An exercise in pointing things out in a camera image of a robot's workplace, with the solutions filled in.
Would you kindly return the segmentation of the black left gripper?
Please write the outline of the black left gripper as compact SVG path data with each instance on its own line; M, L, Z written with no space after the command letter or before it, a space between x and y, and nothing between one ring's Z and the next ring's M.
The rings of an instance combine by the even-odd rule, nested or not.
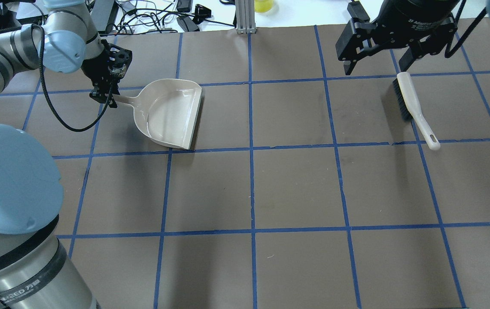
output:
M82 72L92 82L89 96L99 104L118 108L115 94L119 95L119 82L124 78L133 60L133 52L105 39L99 41L100 53L83 61Z

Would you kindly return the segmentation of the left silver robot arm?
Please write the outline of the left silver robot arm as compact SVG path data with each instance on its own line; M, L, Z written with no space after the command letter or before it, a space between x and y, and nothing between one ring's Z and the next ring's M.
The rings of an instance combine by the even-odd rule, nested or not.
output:
M44 24L0 30L0 93L15 75L38 70L45 100L67 129L47 92L45 69L92 82L91 98L116 108L118 84L132 52L102 39L83 0L45 0ZM99 309L101 305L55 235L64 201L60 172L32 135L0 124L0 309Z

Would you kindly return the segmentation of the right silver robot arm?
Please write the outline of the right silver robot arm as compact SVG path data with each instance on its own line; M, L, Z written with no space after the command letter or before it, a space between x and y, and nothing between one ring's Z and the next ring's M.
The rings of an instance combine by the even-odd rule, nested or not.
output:
M399 60L402 72L425 55L443 52L445 58L451 58L481 20L490 18L487 0L480 14L453 44L465 6L464 0L385 0L377 17L371 20L362 3L352 0L347 4L350 20L335 44L337 58L343 62L347 76L358 61L382 50L406 49Z

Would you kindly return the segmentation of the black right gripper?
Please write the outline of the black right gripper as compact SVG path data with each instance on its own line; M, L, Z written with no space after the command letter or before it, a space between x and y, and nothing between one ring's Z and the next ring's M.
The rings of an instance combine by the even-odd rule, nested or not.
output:
M369 22L352 17L335 44L337 59L350 76L357 63L382 50L402 49L400 72L418 59L438 55L457 31L457 0L385 0Z

